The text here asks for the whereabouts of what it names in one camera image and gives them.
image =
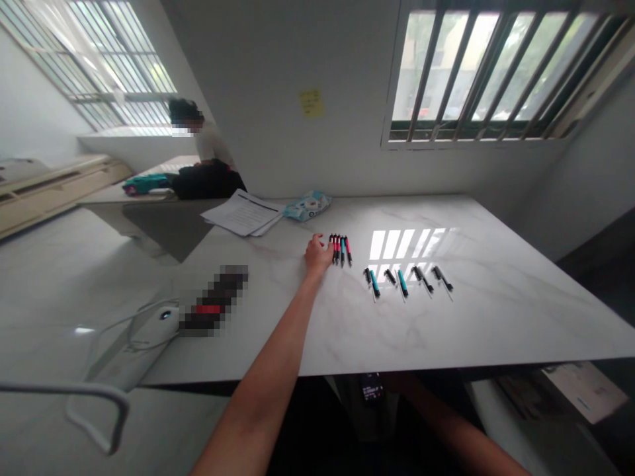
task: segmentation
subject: stack of papers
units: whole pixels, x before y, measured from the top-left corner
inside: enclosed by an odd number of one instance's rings
[[[262,236],[282,218],[284,205],[264,202],[243,190],[236,190],[221,206],[201,216],[212,225],[240,236]]]

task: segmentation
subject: floor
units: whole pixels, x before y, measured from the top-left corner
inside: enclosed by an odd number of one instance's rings
[[[0,244],[0,380],[77,380],[91,333],[147,303],[174,268],[86,210]],[[135,389],[122,447],[103,456],[63,417],[63,397],[0,393],[6,475],[186,475],[227,399]]]

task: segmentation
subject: smartphone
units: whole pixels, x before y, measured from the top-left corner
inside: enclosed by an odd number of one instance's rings
[[[364,402],[379,402],[384,398],[384,386],[377,372],[373,374],[361,374],[359,376],[360,386]]]

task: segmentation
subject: black bag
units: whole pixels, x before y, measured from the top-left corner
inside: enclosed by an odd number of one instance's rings
[[[240,174],[219,159],[183,167],[172,180],[172,190],[180,200],[229,198],[238,188],[247,192]]]

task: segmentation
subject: forearm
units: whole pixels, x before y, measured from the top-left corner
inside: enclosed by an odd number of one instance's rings
[[[240,416],[244,425],[258,424],[272,417],[279,417],[282,422],[300,371],[306,331],[320,282],[321,278],[316,276],[304,279],[236,389],[237,406],[243,398],[249,401],[247,412]]]
[[[264,474],[300,371],[321,282],[307,275],[232,395],[192,475]]]
[[[483,432],[436,398],[423,385],[404,394],[470,474],[527,476],[529,473]]]

